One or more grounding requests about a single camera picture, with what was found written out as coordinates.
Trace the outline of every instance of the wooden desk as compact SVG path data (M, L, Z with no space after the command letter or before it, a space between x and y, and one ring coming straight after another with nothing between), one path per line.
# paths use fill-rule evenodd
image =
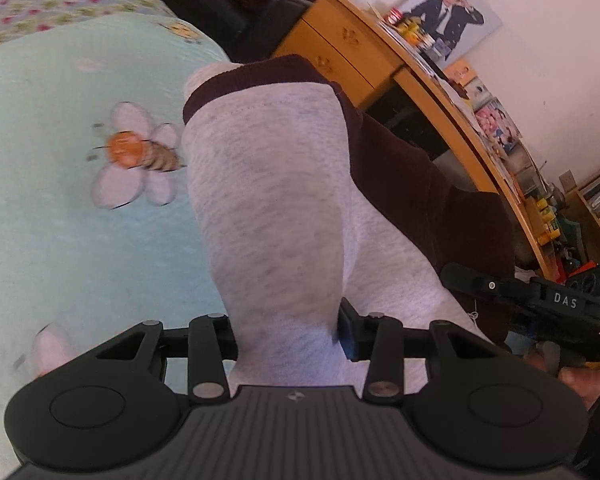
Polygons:
M375 16L349 0L317 0L274 56L300 54L326 78L338 82L353 104L367 108L392 85L400 85L445 140L479 191L500 193L509 203L542 275L557 277L551 244L536 242L524 204L518 203L480 137L446 92L396 43Z

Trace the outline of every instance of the desk drawer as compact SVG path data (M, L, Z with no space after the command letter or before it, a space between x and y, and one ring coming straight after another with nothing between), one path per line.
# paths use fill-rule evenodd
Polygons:
M303 19L374 87L384 83L402 65L393 50L336 0L318 0Z
M355 106L358 106L374 90L360 72L302 20L284 39L274 56L286 56L286 54L299 54L307 58L325 78L339 83Z

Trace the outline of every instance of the orange flower center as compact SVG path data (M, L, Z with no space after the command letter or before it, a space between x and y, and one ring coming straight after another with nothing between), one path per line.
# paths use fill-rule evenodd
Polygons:
M126 170L140 165L144 155L144 142L135 132L118 132L107 141L109 160Z

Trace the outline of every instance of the pilot photo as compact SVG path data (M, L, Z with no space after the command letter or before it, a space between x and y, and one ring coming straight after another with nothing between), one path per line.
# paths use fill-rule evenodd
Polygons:
M484 0L407 0L401 21L419 18L420 27L450 52L437 64L444 68L486 38L502 21Z

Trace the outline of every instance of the white wall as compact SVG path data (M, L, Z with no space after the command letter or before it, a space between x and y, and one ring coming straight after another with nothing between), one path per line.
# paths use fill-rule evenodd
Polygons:
M600 166L600 0L486 1L504 26L466 57L548 159L545 176L585 178Z

